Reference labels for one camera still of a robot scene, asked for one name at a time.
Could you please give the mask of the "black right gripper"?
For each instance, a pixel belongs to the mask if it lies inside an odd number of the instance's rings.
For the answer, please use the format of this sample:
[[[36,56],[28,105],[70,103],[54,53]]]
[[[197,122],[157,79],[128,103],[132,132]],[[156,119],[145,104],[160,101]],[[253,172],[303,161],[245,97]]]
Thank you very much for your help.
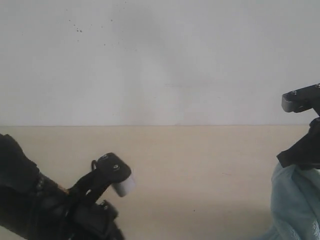
[[[315,118],[309,124],[305,136],[287,150],[277,156],[283,168],[296,165],[301,170],[320,169],[320,118]]]

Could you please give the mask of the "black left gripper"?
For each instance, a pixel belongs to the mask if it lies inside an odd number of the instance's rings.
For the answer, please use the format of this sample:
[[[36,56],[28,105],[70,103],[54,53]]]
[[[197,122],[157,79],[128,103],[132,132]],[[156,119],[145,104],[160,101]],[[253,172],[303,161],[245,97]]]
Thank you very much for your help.
[[[119,213],[108,201],[42,207],[32,219],[33,240],[124,240]]]

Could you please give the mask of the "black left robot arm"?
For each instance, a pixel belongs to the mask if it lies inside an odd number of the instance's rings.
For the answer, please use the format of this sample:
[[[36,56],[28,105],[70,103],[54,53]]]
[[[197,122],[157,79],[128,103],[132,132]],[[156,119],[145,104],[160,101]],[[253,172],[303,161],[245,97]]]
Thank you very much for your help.
[[[26,240],[122,240],[117,209],[98,199],[113,187],[119,196],[131,168],[110,152],[71,188],[41,173],[10,135],[0,137],[0,225]]]

